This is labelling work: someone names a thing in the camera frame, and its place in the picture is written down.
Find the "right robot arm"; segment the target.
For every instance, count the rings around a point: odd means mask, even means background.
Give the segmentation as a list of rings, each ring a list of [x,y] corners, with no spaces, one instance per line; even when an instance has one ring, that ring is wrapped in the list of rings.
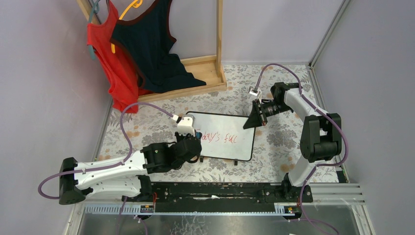
[[[256,98],[252,101],[252,110],[243,128],[264,126],[268,117],[288,111],[300,117],[303,123],[300,138],[301,158],[283,182],[288,188],[301,187],[316,166],[340,154],[341,118],[338,114],[329,114],[310,101],[302,93],[299,83],[277,82],[271,87],[271,93],[272,99],[261,100],[260,89],[249,87],[249,94]]]

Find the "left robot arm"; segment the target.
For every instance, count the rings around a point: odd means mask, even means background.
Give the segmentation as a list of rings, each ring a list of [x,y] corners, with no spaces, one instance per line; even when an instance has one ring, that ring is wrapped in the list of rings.
[[[71,205],[87,198],[134,198],[152,194],[149,174],[178,170],[197,162],[202,133],[176,135],[175,142],[153,143],[124,158],[82,163],[63,160],[59,177],[59,204]]]

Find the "black framed whiteboard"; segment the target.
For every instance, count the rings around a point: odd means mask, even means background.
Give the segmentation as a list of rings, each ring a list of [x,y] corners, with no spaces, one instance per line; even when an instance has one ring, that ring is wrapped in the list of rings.
[[[194,128],[202,134],[201,157],[248,162],[252,159],[255,128],[243,129],[245,116],[187,112],[195,118]]]

